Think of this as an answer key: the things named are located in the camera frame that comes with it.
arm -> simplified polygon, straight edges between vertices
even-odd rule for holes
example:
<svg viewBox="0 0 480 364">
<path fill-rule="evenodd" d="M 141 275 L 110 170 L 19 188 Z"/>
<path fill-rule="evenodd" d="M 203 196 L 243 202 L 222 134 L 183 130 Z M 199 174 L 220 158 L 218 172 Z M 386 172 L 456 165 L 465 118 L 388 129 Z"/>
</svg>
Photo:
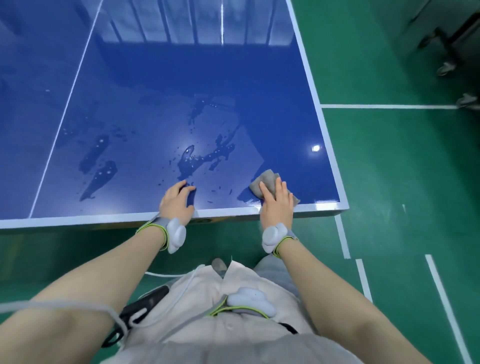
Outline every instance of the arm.
<svg viewBox="0 0 480 364">
<path fill-rule="evenodd" d="M 276 181 L 276 198 L 260 182 L 265 202 L 263 228 L 283 223 L 291 229 L 293 199 L 287 184 Z M 350 350 L 366 364 L 429 361 L 361 293 L 315 258 L 300 241 L 278 248 L 318 332 Z"/>
<path fill-rule="evenodd" d="M 187 225 L 193 206 L 185 207 L 188 193 L 195 187 L 165 194 L 161 216 L 177 217 Z M 112 307 L 120 313 L 164 245 L 164 235 L 149 226 L 123 244 L 68 272 L 47 286 L 36 301 L 62 299 Z M 105 313 L 86 310 L 28 309 L 13 314 L 0 326 L 0 362 L 10 363 L 89 363 L 111 330 L 113 320 Z"/>
</svg>

person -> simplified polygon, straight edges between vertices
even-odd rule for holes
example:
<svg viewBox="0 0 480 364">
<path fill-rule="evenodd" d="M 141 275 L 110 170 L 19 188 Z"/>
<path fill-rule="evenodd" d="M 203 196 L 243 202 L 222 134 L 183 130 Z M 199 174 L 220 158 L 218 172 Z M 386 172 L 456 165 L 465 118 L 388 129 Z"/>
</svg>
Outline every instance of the person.
<svg viewBox="0 0 480 364">
<path fill-rule="evenodd" d="M 185 184 L 168 189 L 159 209 L 161 218 L 177 218 L 183 226 L 194 212 L 186 200 L 195 187 Z M 278 178 L 275 196 L 263 183 L 260 188 L 262 227 L 291 229 L 287 184 Z M 111 307 L 120 313 L 166 239 L 163 228 L 147 225 L 30 302 L 83 302 L 86 308 Z M 104 363 L 429 363 L 369 300 L 294 236 L 284 238 L 274 253 L 280 258 L 268 255 L 255 270 L 234 261 L 226 269 L 220 262 L 216 271 L 200 267 L 173 282 Z M 251 305 L 243 300 L 246 310 L 229 310 L 225 302 L 245 292 Z M 222 309 L 213 315 L 209 310 L 219 300 Z M 112 325 L 105 310 L 19 310 L 0 326 L 0 362 L 89 363 Z"/>
</svg>

forearm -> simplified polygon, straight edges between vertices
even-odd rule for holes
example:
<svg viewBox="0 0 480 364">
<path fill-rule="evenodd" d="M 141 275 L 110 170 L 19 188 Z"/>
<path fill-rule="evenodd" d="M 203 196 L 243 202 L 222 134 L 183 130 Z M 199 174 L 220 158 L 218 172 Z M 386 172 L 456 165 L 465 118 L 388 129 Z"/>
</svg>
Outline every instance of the forearm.
<svg viewBox="0 0 480 364">
<path fill-rule="evenodd" d="M 298 240 L 284 241 L 279 254 L 322 336 L 365 363 L 428 363 L 369 300 Z"/>
<path fill-rule="evenodd" d="M 147 227 L 60 277 L 33 300 L 95 303 L 110 306 L 119 313 L 163 244 L 163 232 L 155 226 Z M 23 363 L 19 355 L 23 359 L 35 358 L 38 354 L 35 348 L 42 347 L 46 362 L 54 363 L 65 353 L 74 361 L 64 363 L 81 363 L 93 356 L 112 324 L 107 314 L 96 311 L 19 311 L 0 326 L 0 357 L 10 353 L 11 363 Z"/>
</svg>

pant leg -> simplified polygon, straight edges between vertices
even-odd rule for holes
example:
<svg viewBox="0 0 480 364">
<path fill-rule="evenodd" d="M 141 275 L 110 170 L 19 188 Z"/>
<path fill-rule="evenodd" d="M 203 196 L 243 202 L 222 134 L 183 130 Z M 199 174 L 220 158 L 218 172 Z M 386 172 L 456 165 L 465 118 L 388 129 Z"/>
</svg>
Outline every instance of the pant leg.
<svg viewBox="0 0 480 364">
<path fill-rule="evenodd" d="M 293 283 L 285 263 L 273 255 L 267 255 L 253 269 L 260 277 L 271 280 L 300 299 L 299 290 Z"/>
</svg>

hand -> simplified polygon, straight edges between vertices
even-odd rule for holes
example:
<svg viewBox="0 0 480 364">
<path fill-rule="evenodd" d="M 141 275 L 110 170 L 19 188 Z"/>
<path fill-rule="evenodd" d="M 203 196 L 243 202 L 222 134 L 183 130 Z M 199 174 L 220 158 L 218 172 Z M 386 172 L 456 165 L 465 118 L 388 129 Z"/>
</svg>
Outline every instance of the hand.
<svg viewBox="0 0 480 364">
<path fill-rule="evenodd" d="M 188 186 L 180 191 L 180 188 L 184 186 L 185 183 L 187 183 L 187 181 L 183 180 L 171 186 L 167 192 L 165 192 L 165 196 L 163 196 L 160 202 L 160 216 L 169 218 L 170 220 L 177 218 L 183 226 L 188 224 L 195 211 L 193 205 L 188 207 L 186 207 L 186 205 L 188 194 L 196 187 Z"/>
<path fill-rule="evenodd" d="M 293 221 L 293 194 L 288 193 L 287 183 L 282 182 L 280 177 L 275 181 L 275 198 L 263 182 L 260 182 L 260 190 L 264 194 L 264 204 L 260 212 L 260 222 L 265 230 L 278 223 L 292 228 Z"/>
</svg>

